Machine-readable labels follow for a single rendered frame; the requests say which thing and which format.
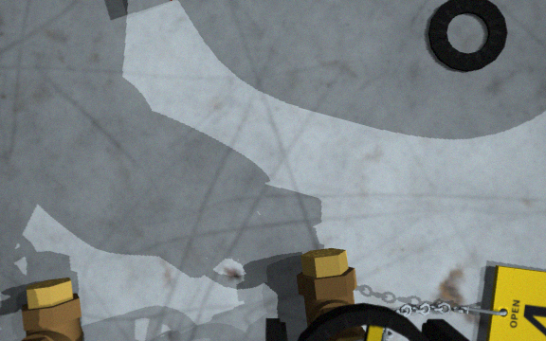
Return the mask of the yellow tag on silver chain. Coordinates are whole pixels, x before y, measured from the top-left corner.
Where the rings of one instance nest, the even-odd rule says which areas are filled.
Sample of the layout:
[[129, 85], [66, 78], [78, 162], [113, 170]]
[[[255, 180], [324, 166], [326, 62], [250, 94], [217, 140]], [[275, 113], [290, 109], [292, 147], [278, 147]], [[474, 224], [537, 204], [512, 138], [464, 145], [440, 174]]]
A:
[[[447, 311], [442, 311], [442, 305], [447, 306]], [[428, 308], [426, 312], [424, 306]], [[450, 308], [441, 302], [437, 306], [405, 304], [394, 311], [407, 317], [411, 312], [426, 315], [430, 310], [440, 314], [449, 314], [450, 310], [489, 314], [486, 341], [546, 341], [546, 272], [496, 265], [490, 310]]]

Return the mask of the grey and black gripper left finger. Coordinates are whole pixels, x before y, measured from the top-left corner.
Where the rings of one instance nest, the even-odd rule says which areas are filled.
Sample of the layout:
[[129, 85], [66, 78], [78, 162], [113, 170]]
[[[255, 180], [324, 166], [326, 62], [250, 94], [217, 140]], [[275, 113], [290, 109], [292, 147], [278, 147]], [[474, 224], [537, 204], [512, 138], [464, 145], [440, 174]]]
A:
[[266, 318], [265, 341], [288, 341], [285, 322], [279, 318]]

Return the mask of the black flat ring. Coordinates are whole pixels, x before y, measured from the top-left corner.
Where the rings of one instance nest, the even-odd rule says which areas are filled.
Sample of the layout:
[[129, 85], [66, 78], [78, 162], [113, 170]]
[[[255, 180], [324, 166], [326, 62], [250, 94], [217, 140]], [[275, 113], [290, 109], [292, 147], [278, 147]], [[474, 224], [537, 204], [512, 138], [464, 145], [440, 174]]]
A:
[[[460, 52], [447, 38], [448, 24], [464, 13], [475, 14], [486, 24], [487, 40], [477, 52]], [[507, 28], [498, 7], [488, 0], [449, 0], [432, 17], [428, 37], [430, 48], [440, 62], [451, 69], [467, 72], [482, 69], [498, 58], [505, 46]]]

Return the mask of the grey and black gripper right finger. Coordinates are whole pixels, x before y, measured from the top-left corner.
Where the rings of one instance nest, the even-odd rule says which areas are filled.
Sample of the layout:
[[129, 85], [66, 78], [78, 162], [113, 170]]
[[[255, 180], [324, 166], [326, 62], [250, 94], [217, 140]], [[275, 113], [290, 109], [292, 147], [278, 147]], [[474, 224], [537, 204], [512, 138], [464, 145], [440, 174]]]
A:
[[429, 341], [470, 341], [444, 319], [428, 319], [422, 333]]

